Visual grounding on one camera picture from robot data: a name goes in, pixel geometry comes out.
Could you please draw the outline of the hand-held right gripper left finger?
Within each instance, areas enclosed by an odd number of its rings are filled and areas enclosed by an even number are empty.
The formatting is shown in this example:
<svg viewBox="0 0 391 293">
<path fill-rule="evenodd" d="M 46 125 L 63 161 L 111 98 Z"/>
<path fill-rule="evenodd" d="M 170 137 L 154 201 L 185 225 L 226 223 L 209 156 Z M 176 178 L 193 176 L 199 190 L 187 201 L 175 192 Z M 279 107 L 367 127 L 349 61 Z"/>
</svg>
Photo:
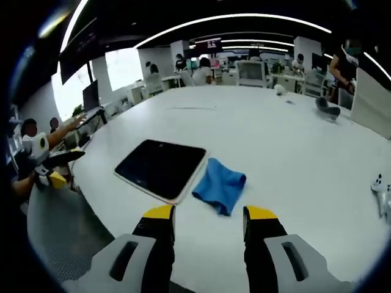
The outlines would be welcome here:
<svg viewBox="0 0 391 293">
<path fill-rule="evenodd" d="M 132 234 L 114 239 L 92 258 L 90 270 L 63 287 L 67 292 L 169 292 L 174 222 L 174 205 L 150 209 Z"/>
</svg>

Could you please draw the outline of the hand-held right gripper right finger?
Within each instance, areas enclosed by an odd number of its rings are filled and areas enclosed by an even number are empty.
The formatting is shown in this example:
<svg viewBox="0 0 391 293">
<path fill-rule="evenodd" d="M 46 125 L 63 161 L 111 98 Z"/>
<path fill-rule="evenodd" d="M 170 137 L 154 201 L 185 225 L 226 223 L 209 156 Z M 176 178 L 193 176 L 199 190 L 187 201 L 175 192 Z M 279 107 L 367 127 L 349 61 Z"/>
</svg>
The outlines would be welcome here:
<svg viewBox="0 0 391 293">
<path fill-rule="evenodd" d="M 244 262 L 251 292 L 353 292 L 356 284 L 330 273 L 325 257 L 278 217 L 243 207 Z"/>
</svg>

